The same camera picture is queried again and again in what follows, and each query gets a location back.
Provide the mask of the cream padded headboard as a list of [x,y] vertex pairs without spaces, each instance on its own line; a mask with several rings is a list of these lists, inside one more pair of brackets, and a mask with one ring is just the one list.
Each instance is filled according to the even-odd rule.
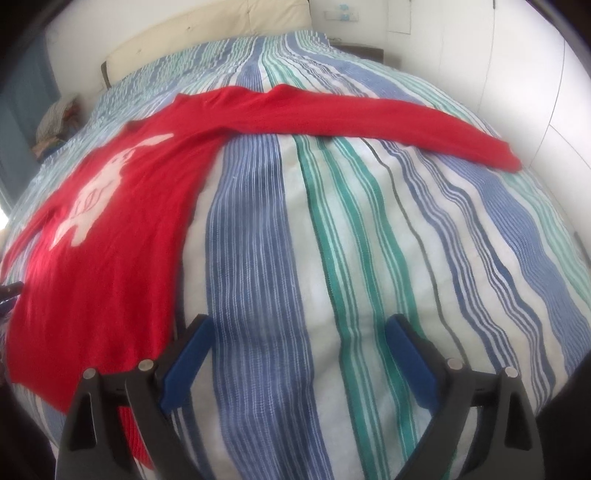
[[164,56],[202,43],[243,36],[310,30],[308,1],[218,1],[149,27],[111,52],[101,64],[107,88]]

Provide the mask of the teal window curtain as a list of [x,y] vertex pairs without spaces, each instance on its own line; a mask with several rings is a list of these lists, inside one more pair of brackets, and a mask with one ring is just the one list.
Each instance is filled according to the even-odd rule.
[[7,209],[38,172],[32,153],[36,130],[59,97],[46,39],[40,34],[1,77],[1,202]]

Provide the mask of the red knit sweater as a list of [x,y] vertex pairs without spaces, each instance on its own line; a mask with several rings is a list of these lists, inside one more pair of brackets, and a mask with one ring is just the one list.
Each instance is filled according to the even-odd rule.
[[8,372],[59,412],[87,367],[116,374],[173,336],[181,254],[219,151],[239,135],[393,140],[516,172],[507,143],[413,103],[288,85],[179,95],[87,155],[4,256],[25,250],[24,290],[8,329]]

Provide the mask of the striped blue green bedspread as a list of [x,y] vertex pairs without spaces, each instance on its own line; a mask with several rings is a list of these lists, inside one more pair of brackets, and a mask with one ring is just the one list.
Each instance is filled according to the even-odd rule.
[[[132,73],[41,168],[2,255],[82,160],[179,95],[288,85],[399,100],[499,139],[428,82],[300,31],[205,43]],[[3,281],[25,282],[25,250]],[[534,411],[590,353],[590,272],[538,179],[393,140],[239,135],[195,202],[173,309],[175,340],[200,314],[214,342],[169,414],[207,479],[393,479],[424,435],[386,342],[404,315],[448,358],[515,368]],[[52,447],[66,412],[6,376]]]

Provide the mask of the wall power socket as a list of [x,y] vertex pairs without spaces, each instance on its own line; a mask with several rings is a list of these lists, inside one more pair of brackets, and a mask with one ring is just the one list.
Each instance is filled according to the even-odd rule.
[[329,22],[355,23],[359,21],[358,11],[348,4],[339,4],[338,6],[327,8],[322,14],[324,14],[325,21]]

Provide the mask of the white wardrobe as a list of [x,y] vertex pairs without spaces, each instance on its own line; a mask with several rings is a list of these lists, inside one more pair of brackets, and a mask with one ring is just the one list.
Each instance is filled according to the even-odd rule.
[[491,125],[590,250],[590,76],[529,1],[391,1],[387,58]]

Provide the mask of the dark bedside table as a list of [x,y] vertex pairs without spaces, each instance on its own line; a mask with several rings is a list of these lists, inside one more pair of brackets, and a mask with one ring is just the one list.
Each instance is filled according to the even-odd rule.
[[332,47],[362,59],[371,60],[380,64],[384,63],[385,54],[381,48],[348,43],[332,43]]

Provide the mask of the pile of clothes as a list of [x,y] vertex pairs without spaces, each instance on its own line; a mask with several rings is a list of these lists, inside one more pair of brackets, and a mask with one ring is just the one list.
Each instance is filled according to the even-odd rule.
[[32,152],[39,164],[61,148],[82,126],[79,96],[70,94],[53,103],[39,123]]

